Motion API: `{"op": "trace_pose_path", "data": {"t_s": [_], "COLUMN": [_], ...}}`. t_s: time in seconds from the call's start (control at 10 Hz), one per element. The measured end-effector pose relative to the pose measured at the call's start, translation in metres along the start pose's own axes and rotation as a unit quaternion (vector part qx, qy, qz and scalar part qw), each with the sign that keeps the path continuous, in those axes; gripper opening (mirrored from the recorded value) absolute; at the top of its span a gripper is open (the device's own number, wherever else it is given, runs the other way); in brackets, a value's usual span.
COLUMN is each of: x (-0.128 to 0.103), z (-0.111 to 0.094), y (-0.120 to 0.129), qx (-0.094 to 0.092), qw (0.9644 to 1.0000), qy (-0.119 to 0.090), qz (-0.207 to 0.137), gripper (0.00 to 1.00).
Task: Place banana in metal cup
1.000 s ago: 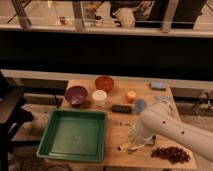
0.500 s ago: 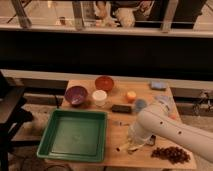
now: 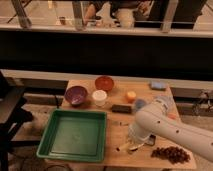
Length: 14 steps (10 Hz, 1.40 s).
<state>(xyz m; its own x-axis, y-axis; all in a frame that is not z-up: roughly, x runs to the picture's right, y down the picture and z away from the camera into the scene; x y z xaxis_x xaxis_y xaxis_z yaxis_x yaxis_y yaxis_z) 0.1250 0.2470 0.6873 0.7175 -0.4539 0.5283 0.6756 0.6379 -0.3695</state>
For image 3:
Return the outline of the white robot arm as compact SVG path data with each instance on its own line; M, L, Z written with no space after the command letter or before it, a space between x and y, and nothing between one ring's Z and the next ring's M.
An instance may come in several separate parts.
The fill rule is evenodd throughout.
M156 101L142 107L129 125L129 137L143 144L151 134L159 135L213 162L213 132L170 119L166 113L166 104Z

